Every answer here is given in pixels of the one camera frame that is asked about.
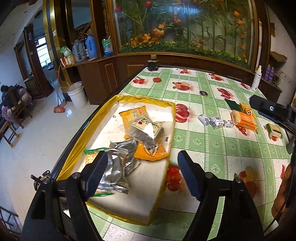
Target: window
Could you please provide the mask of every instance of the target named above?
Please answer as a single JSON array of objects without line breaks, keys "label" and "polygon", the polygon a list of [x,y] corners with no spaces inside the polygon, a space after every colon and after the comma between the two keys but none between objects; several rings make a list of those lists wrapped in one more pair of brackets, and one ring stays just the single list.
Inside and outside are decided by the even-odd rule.
[{"label": "window", "polygon": [[37,41],[35,41],[35,43],[41,67],[44,67],[51,63],[45,37],[38,39]]}]

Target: wooden counter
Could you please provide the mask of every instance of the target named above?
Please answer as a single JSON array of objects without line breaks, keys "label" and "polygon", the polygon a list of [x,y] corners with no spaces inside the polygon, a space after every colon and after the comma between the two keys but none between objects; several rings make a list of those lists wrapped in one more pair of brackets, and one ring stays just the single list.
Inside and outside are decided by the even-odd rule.
[{"label": "wooden counter", "polygon": [[[254,73],[232,63],[218,59],[176,53],[123,53],[116,56],[95,58],[67,66],[78,68],[90,104],[101,104],[116,88],[133,73],[147,65],[151,54],[157,54],[159,65],[194,68],[225,76],[252,85]],[[276,102],[281,90],[263,79],[259,89],[267,99]]]}]

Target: blue thermos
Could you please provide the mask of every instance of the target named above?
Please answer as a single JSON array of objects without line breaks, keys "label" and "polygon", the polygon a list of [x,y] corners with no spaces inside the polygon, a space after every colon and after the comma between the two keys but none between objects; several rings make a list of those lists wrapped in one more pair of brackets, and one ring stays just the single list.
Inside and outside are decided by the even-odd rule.
[{"label": "blue thermos", "polygon": [[87,39],[85,40],[85,44],[87,46],[87,50],[89,53],[89,58],[97,58],[98,57],[98,51],[96,48],[96,40],[94,39],[93,35],[88,35]]}]

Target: metal screw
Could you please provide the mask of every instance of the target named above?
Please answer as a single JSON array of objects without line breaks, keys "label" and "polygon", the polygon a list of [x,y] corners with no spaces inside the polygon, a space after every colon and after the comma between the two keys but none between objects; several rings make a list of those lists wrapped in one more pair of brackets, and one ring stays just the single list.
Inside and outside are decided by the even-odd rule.
[{"label": "metal screw", "polygon": [[235,180],[236,180],[237,183],[242,183],[243,182],[240,177],[236,177]]},{"label": "metal screw", "polygon": [[207,178],[212,178],[212,177],[213,177],[213,173],[211,173],[211,172],[206,172],[206,173],[205,173],[205,176],[206,176]]},{"label": "metal screw", "polygon": [[50,182],[50,178],[45,178],[44,180],[43,180],[43,183],[44,184],[48,184]]},{"label": "metal screw", "polygon": [[72,174],[72,177],[76,179],[76,178],[80,177],[80,173],[75,172],[75,173]]}]

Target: table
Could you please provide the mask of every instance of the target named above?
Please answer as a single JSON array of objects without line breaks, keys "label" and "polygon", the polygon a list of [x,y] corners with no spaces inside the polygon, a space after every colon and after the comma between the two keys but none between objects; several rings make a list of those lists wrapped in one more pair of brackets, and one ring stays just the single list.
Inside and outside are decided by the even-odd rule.
[{"label": "table", "polygon": [[[11,129],[12,133],[7,138],[5,136],[5,133],[6,133],[6,131],[7,131],[8,128]],[[10,147],[13,148],[13,144],[11,143],[11,141],[12,141],[12,139],[13,139],[14,136],[16,138],[19,138],[20,135],[15,132],[14,128],[12,127],[12,124],[9,121],[5,121],[4,125],[0,129],[0,139],[3,137],[7,141],[7,143],[10,145]]]},{"label": "table", "polygon": [[[206,91],[208,96],[201,96],[200,91]],[[249,86],[232,79],[172,67],[161,67],[154,72],[145,68],[121,94],[149,96],[185,105],[189,115],[186,118],[186,113],[179,112],[181,118],[176,120],[171,162],[177,163],[177,153],[186,150],[194,162],[218,178],[233,180],[236,175],[248,175],[248,185],[252,186],[251,190],[255,193],[253,200],[262,225],[267,227],[273,218],[271,207],[281,184],[282,166],[286,168],[290,162],[290,155],[285,148],[286,133],[280,128],[283,139],[270,139],[264,126],[272,122],[260,116],[257,111],[257,134],[246,130],[245,135],[237,127],[214,130],[211,126],[203,126],[197,118],[200,114],[231,119],[231,110],[221,91],[227,91],[230,100],[237,103],[248,104],[253,94],[264,97],[260,91],[254,93]],[[223,203],[224,198],[221,197],[209,239],[218,232]],[[199,202],[190,195],[182,179],[178,191],[164,190],[149,226],[129,224],[91,207],[88,209],[104,240],[179,241],[188,230],[198,205]]]}]

